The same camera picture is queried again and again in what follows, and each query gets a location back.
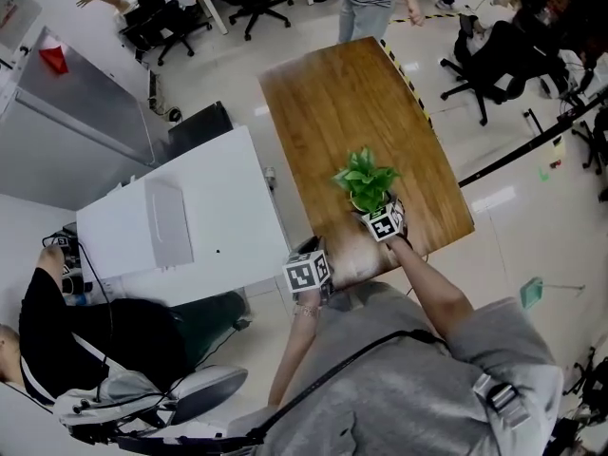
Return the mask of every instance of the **bracelet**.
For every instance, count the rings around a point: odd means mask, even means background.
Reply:
[[[314,308],[311,306],[300,306],[299,304],[295,304],[294,306],[294,316],[301,314],[318,319],[320,311],[320,308]]]

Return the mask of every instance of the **green leaves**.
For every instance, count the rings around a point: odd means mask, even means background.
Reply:
[[[384,204],[385,193],[397,177],[399,174],[392,167],[376,168],[373,153],[365,147],[359,154],[349,154],[349,167],[333,176],[333,180],[351,193],[356,207],[372,213]]]

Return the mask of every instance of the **black and yellow tape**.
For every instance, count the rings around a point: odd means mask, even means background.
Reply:
[[[458,17],[460,13],[437,13],[435,15],[425,15],[425,18],[428,19],[441,19],[445,17]],[[403,22],[409,22],[410,19],[395,19],[391,20],[390,24],[401,24]]]
[[[414,95],[414,99],[416,100],[416,102],[418,102],[418,105],[422,109],[422,112],[425,115],[425,118],[427,119],[428,124],[432,128],[433,127],[433,122],[430,119],[430,115],[428,114],[427,110],[425,109],[425,104],[422,103],[420,95],[416,91],[416,88],[415,88],[413,82],[408,77],[408,75],[404,72],[403,68],[401,67],[401,65],[397,61],[397,58],[395,57],[394,53],[392,52],[392,50],[390,50],[389,45],[387,44],[387,42],[384,39],[380,39],[380,46],[382,46],[382,49],[387,53],[387,55],[389,56],[390,61],[393,63],[393,65],[395,66],[395,68],[397,69],[397,71],[399,71],[399,74],[401,74],[401,77],[403,78],[403,81],[405,81],[406,85],[408,85],[409,91],[411,91],[411,94]]]

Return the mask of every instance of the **wooden table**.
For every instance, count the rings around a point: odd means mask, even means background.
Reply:
[[[473,232],[441,145],[374,39],[311,52],[270,69],[260,82],[313,231],[328,242],[336,288],[397,266],[389,249],[352,218],[347,195],[331,181],[349,151],[368,145],[377,165],[402,174],[392,189],[419,254]]]

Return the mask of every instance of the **white sneaker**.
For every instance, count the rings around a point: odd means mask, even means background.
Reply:
[[[460,11],[457,7],[454,7],[453,5],[447,4],[443,0],[439,0],[435,4],[435,7],[437,7],[437,9],[443,10],[443,11],[454,11],[454,12],[459,12]]]

